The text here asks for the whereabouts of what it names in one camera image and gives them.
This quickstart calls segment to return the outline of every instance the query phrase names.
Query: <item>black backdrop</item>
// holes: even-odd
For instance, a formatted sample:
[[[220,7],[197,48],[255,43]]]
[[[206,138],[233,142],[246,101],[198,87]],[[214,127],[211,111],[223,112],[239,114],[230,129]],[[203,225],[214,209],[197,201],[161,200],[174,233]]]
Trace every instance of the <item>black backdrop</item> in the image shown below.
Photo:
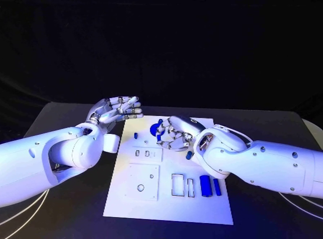
[[[0,141],[119,95],[323,127],[323,1],[0,1]]]

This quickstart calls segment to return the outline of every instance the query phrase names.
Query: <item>table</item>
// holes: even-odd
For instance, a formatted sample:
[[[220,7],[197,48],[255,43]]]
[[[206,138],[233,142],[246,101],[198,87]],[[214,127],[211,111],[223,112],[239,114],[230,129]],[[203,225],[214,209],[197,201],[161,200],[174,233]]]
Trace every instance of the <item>table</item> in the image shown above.
[[[25,136],[74,126],[83,122],[92,105],[48,103]],[[292,112],[142,107],[145,115],[213,118],[213,122],[263,140],[320,150],[314,138]],[[120,136],[123,122],[110,133]],[[323,221],[302,213],[276,192],[246,184],[235,175],[226,178],[233,225],[210,225],[102,217],[115,154],[102,153],[93,168],[50,189],[44,204],[12,238],[321,238]],[[0,208],[0,222],[32,201]],[[4,238],[24,223],[35,207],[0,227]]]

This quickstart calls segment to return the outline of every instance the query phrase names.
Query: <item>robotic hand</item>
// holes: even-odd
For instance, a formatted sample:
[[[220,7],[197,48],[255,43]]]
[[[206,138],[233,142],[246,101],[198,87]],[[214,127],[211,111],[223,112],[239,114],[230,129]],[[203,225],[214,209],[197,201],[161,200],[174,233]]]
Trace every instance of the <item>robotic hand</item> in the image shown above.
[[[177,116],[159,124],[157,135],[165,129],[172,141],[159,140],[157,145],[184,151],[193,144],[191,161],[213,177],[224,179],[233,173],[255,186],[323,199],[323,152],[252,141],[217,124],[206,129],[193,119]]]
[[[0,207],[21,202],[94,166],[102,151],[115,153],[115,122],[141,118],[136,97],[102,99],[74,127],[0,145]]]

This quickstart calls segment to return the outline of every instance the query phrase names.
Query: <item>white robotic arm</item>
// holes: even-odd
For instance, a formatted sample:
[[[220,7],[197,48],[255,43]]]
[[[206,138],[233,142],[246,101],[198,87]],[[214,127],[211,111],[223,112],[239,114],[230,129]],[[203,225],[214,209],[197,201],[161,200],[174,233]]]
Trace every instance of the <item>white robotic arm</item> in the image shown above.
[[[0,145],[0,207],[21,202],[90,168],[102,151],[115,153],[115,121],[142,117],[136,97],[100,100],[74,127]],[[50,164],[61,166],[53,170]]]
[[[191,160],[213,177],[224,179],[233,173],[246,183],[272,191],[323,198],[323,152],[252,141],[235,130],[220,125],[204,129],[183,117],[171,116],[157,133],[165,128],[174,141],[157,144],[184,151],[193,143]]]

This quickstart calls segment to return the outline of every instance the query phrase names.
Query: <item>white cable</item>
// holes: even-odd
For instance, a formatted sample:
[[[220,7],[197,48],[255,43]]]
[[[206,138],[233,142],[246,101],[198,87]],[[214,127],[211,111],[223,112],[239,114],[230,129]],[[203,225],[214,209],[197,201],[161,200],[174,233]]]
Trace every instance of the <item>white cable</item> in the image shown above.
[[[43,198],[41,203],[40,203],[40,205],[38,205],[38,207],[37,207],[37,210],[40,209],[40,207],[41,207],[41,205],[43,205],[43,202],[44,202],[47,193],[48,193],[48,190],[45,190],[44,198]],[[30,221],[31,218],[34,217],[34,215],[35,215],[35,213],[37,213],[37,210],[35,210],[35,212],[31,214],[28,220],[27,220],[25,223],[21,225],[21,227],[19,227],[4,239],[8,239],[8,238],[19,231],[19,229],[24,227],[24,225],[28,223],[28,221]]]
[[[310,202],[312,205],[315,205],[317,207],[323,208],[323,206],[320,204],[317,204],[315,202],[312,202],[311,200],[308,200],[307,198],[304,198],[302,196],[299,196],[307,202]]]
[[[314,216],[315,218],[318,218],[318,219],[321,219],[323,220],[323,218],[321,217],[318,217],[317,215],[314,215],[314,214],[311,214],[308,211],[305,211],[301,207],[298,207],[286,198],[285,198],[285,196],[281,194],[281,193],[278,193],[279,195],[281,195],[281,197],[285,199],[285,201],[295,207],[295,208],[298,208],[304,213],[307,213],[308,215],[311,215],[311,216]]]
[[[2,222],[0,223],[0,226],[1,226],[4,223],[6,223],[12,218],[15,218],[15,217],[35,204],[35,202],[40,200],[40,198],[43,197],[44,194],[45,194],[45,191],[41,193],[41,195],[38,196],[38,198],[35,199],[35,201],[30,204],[30,206],[28,206],[19,213],[17,213],[12,217],[9,217],[5,221],[2,221]]]

